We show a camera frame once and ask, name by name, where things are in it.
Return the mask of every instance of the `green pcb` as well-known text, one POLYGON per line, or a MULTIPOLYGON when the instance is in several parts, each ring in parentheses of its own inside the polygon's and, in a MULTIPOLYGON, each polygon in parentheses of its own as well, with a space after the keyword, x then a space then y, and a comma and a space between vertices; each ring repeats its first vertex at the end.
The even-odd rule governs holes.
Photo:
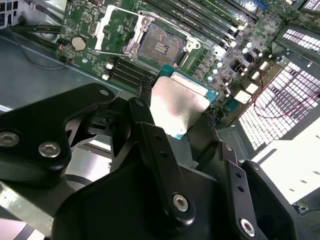
MULTIPOLYGON (((172 63, 184 61, 179 70, 190 74, 208 46, 206 48, 202 47, 203 44, 201 42, 201 47, 193 49, 186 57, 184 48, 188 41, 187 36, 163 20, 154 19, 151 25, 156 26, 157 29, 153 27, 155 29, 154 32, 150 34, 146 32, 143 37, 147 38, 148 36, 152 37, 152 35, 158 34, 161 38, 164 38, 165 35, 166 40, 170 43, 167 44, 168 46, 160 40, 152 42, 151 40, 144 41, 142 39, 141 48, 137 53, 136 60, 129 59, 127 56, 121 56, 124 54, 124 50, 130 39, 135 35, 138 11, 155 12, 155 9, 152 6, 143 4, 139 0, 104 0, 103 4, 95 0, 68 1, 60 34, 60 38, 63 41, 58 47, 57 55, 59 57, 67 57, 72 65, 100 78, 104 78, 104 75, 108 73, 106 65, 110 62, 110 59, 115 58, 131 61, 137 68, 142 68, 153 75, 156 75, 162 66, 170 61, 172 63), (104 38, 100 51, 110 53, 105 54, 96 51, 97 30, 99 24, 102 24, 101 21, 105 17, 109 5, 116 6, 119 9, 112 11, 109 22, 103 29, 104 38), (75 41, 74 43, 75 38, 80 39, 81 42, 75 41), (79 45, 80 49, 75 48, 75 44, 79 45), (153 46, 151 44, 154 44, 154 48, 159 51, 158 59, 153 59, 148 54, 148 49, 153 46), (173 50, 176 49, 178 49, 176 56, 171 56, 173 50)), ((108 81, 131 92, 135 91, 135 85, 130 86, 112 77, 108 81)))

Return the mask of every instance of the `ram slot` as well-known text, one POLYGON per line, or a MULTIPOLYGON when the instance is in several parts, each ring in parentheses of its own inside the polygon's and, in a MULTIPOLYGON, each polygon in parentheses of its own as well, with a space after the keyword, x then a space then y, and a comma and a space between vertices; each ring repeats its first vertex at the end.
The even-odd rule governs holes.
POLYGON ((177 11, 175 11, 174 9, 172 9, 172 7, 162 1, 153 1, 153 0, 143 0, 145 3, 154 6, 155 8, 159 9, 160 11, 168 14, 169 16, 171 16, 172 18, 176 19, 177 22, 181 22, 184 25, 188 26, 191 30, 193 30, 193 32, 190 32, 190 34, 192 34, 193 36, 195 36, 195 33, 200 33, 203 36, 205 36, 206 38, 210 39, 211 41, 213 41, 214 43, 218 44, 218 45, 224 45, 223 42, 221 42, 221 37, 217 36, 213 36, 214 33, 212 32, 205 32, 201 29, 199 29, 199 26, 195 26, 194 21, 188 19, 187 17, 185 17, 181 12, 178 13, 177 11))
POLYGON ((185 15, 196 21, 199 25, 202 26, 208 26, 208 29, 218 34, 220 37, 225 38, 228 36, 228 32, 212 22, 209 19, 206 19, 202 17, 201 15, 197 14, 193 10, 189 9, 187 6, 185 6, 183 3, 180 3, 176 0, 165 0, 164 2, 167 2, 169 5, 171 5, 173 8, 177 8, 180 11, 182 11, 185 15))
POLYGON ((242 10, 239 10, 232 5, 228 4, 225 1, 219 1, 219 0, 196 0, 198 3, 200 3, 202 6, 212 10, 216 11, 217 9, 224 12, 225 15, 231 16, 233 19, 241 19, 242 21, 246 22, 247 20, 250 20, 253 23, 256 23, 258 21, 258 18, 254 16, 254 18, 251 18, 251 15, 246 15, 242 10))
POLYGON ((116 73, 112 73, 110 75, 111 79, 113 80, 117 80, 120 83, 123 83, 131 88, 137 89, 138 85, 136 85, 135 83, 132 83, 131 81, 128 81, 126 78, 123 78, 122 76, 117 75, 116 73))
POLYGON ((132 71, 132 72, 135 72, 136 74, 139 74, 141 77, 143 77, 143 76, 149 76, 151 78, 155 77, 155 75, 152 74, 151 72, 148 72, 148 71, 142 69, 141 67, 134 65, 131 62, 123 60, 119 57, 116 58, 116 60, 115 60, 115 66, 121 66, 122 68, 125 68, 127 70, 132 71))
POLYGON ((114 67, 117 71, 126 73, 129 76, 132 76, 133 78, 135 78, 137 80, 140 80, 144 76, 143 74, 136 72, 136 71, 133 71, 132 69, 129 69, 126 66, 121 65, 120 63, 116 64, 114 67))
POLYGON ((236 20, 232 18, 230 20, 226 20, 215 12, 201 6, 194 0, 179 0, 179 2, 184 3, 190 9, 196 11, 198 14, 201 14, 204 18, 214 21, 217 25, 219 25, 221 28, 224 28, 226 31, 228 31, 232 27, 237 28, 239 26, 239 23, 236 20))
POLYGON ((245 9, 243 6, 241 6, 237 2, 235 2, 233 0, 223 0, 223 1, 225 1, 228 4, 230 4, 231 6, 233 6, 235 9, 240 11, 242 14, 246 15, 249 19, 252 19, 252 20, 254 20, 256 22, 259 20, 259 18, 255 14, 253 14, 249 10, 245 9))
POLYGON ((123 83, 133 87, 133 88, 137 88, 140 84, 140 82, 135 79, 135 78, 132 78, 132 76, 126 74, 125 72, 122 72, 122 71, 119 71, 119 70, 113 70, 111 73, 110 73, 110 76, 111 78, 113 79, 121 79, 123 83))

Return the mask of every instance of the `black metal bracket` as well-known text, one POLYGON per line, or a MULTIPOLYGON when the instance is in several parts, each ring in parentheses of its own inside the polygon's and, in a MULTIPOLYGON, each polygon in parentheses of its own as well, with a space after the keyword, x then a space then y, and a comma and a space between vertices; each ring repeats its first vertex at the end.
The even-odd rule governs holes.
POLYGON ((233 231, 242 239, 267 239, 259 230, 246 173, 238 166, 232 147, 219 139, 205 115, 188 131, 188 137, 192 156, 199 162, 197 169, 214 177, 224 191, 233 231))
POLYGON ((112 170, 121 167, 121 164, 128 159, 130 152, 134 147, 140 149, 141 159, 152 176, 157 193, 160 199, 160 209, 166 227, 171 230, 182 230, 190 226, 195 219, 195 205, 185 180, 181 174, 178 163, 171 150, 165 131, 154 125, 149 106, 140 98, 131 98, 128 101, 126 110, 130 121, 130 130, 127 139, 119 140, 118 136, 125 134, 115 133, 112 138, 112 170), (187 205, 187 208, 179 208, 175 203, 175 196, 181 196, 181 204, 187 205))
POLYGON ((92 83, 1 115, 0 178, 36 186, 56 184, 69 164, 82 119, 114 99, 111 90, 92 83))
POLYGON ((272 233, 266 229, 274 223, 267 220, 261 222, 263 230, 269 233, 269 239, 273 235, 278 236, 279 240, 315 239, 303 219, 257 163, 245 161, 241 167, 247 174, 256 212, 262 215, 261 219, 269 216, 269 219, 276 220, 272 233))

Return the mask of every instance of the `capacitor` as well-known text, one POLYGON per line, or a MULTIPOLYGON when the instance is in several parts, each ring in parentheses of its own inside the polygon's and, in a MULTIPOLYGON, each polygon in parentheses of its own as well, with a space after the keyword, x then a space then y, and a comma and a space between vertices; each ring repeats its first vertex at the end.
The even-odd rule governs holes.
POLYGON ((229 85, 229 82, 228 82, 228 80, 227 79, 222 79, 222 82, 223 82, 223 84, 225 85, 225 86, 228 86, 229 85))
POLYGON ((226 98, 230 97, 230 93, 227 90, 224 90, 223 93, 226 98))
POLYGON ((252 42, 249 42, 249 41, 248 41, 248 42, 245 44, 245 47, 248 48, 248 49, 252 48, 252 42))
POLYGON ((243 54, 246 54, 248 51, 249 51, 249 49, 246 48, 246 47, 244 47, 244 48, 242 49, 242 53, 243 53, 243 54))
POLYGON ((239 69, 238 73, 239 73, 241 76, 244 76, 244 75, 245 75, 245 72, 244 72, 242 69, 239 69))
POLYGON ((253 50, 254 51, 254 53, 259 57, 259 58, 261 58, 264 54, 261 52, 261 51, 259 51, 258 49, 254 49, 253 50))
POLYGON ((206 80, 208 81, 208 83, 211 82, 213 79, 214 79, 214 78, 213 78, 212 76, 208 76, 208 77, 206 78, 206 80))
POLYGON ((87 48, 87 40, 82 36, 74 36, 71 44, 76 51, 83 51, 87 48))
POLYGON ((223 66, 222 62, 220 61, 215 61, 216 67, 221 68, 223 66))

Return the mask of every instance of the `electronic component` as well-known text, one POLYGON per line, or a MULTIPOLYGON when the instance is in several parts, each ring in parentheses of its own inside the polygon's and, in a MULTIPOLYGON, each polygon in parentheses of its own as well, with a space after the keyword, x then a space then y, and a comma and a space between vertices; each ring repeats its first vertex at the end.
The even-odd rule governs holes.
POLYGON ((259 89, 259 87, 248 78, 244 78, 241 82, 241 85, 243 89, 250 94, 256 93, 259 89))
POLYGON ((83 51, 87 47, 87 41, 82 36, 75 36, 71 40, 71 44, 75 51, 83 51))
POLYGON ((251 99, 251 95, 249 93, 239 88, 237 90, 232 89, 231 92, 233 98, 242 104, 246 104, 251 99))
POLYGON ((184 40, 152 23, 143 38, 137 55, 156 62, 160 66, 164 64, 180 65, 177 58, 183 54, 185 45, 184 40))
POLYGON ((252 63, 254 61, 254 57, 252 56, 251 52, 248 52, 247 54, 245 54, 244 58, 248 63, 252 63))
MULTIPOLYGON (((156 76, 164 64, 221 91, 225 78, 233 79, 230 88, 245 75, 263 79, 269 69, 263 61, 273 58, 272 40, 283 24, 300 16, 278 0, 268 6, 238 0, 88 0, 67 2, 66 9, 60 38, 71 44, 58 47, 58 57, 100 78, 108 75, 110 83, 132 93, 141 76, 156 76), (114 60, 112 69, 108 58, 114 60)), ((303 19, 301 26, 315 25, 303 19)), ((218 96, 214 112, 225 107, 224 98, 218 96)))

